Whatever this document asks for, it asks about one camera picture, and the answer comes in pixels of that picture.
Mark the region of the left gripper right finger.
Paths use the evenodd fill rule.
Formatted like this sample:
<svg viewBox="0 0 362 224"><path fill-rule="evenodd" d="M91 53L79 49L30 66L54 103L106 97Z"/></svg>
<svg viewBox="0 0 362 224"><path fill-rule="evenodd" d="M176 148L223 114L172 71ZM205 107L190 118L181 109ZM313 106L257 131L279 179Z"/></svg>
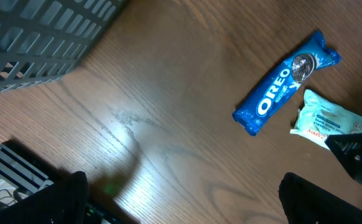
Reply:
<svg viewBox="0 0 362 224"><path fill-rule="evenodd" d="M278 193L289 223L362 224L362 210L295 173L285 174Z"/></svg>

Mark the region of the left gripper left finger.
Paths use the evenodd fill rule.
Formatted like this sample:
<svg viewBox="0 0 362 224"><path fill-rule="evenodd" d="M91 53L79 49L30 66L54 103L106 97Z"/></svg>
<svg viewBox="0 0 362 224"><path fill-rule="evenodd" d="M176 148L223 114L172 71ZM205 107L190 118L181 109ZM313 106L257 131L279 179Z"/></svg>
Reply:
<svg viewBox="0 0 362 224"><path fill-rule="evenodd" d="M83 223L88 201L86 174L78 171L0 211L0 224Z"/></svg>

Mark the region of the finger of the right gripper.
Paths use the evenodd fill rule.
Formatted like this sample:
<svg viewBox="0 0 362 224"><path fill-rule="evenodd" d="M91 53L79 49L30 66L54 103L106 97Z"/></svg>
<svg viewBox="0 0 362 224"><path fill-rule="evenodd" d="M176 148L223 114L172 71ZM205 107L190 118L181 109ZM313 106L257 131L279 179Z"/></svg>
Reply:
<svg viewBox="0 0 362 224"><path fill-rule="evenodd" d="M330 135L325 144L348 175L362 185L362 133Z"/></svg>

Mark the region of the teal wet wipes pack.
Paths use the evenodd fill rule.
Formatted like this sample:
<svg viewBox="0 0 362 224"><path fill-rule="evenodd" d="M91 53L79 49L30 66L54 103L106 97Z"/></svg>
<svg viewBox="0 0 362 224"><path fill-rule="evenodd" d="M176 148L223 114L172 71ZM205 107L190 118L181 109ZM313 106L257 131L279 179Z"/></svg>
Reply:
<svg viewBox="0 0 362 224"><path fill-rule="evenodd" d="M362 133L362 116L324 99L312 90L305 90L304 106L299 110L290 133L328 149L325 141L329 135Z"/></svg>

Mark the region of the blue Oreo cookie pack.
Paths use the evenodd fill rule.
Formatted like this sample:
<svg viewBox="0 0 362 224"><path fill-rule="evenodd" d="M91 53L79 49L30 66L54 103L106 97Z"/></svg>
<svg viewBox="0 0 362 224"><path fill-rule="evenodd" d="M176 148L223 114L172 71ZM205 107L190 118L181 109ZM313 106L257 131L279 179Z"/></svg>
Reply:
<svg viewBox="0 0 362 224"><path fill-rule="evenodd" d="M334 66L339 61L340 55L326 46L319 30L315 31L249 92L233 112L233 119L250 135L257 135L314 71Z"/></svg>

